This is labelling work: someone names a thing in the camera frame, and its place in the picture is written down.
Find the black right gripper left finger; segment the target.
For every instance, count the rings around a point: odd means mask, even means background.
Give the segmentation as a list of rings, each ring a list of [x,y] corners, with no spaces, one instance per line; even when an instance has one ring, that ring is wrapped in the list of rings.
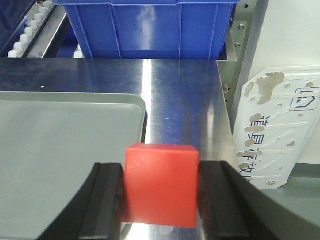
[[[122,165],[95,163],[81,188],[39,238],[118,240],[124,198]]]

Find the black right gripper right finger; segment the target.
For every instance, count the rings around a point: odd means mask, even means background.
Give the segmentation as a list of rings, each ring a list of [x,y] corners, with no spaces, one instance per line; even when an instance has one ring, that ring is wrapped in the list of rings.
[[[318,240],[320,228],[276,203],[226,161],[201,161],[197,208],[207,240]]]

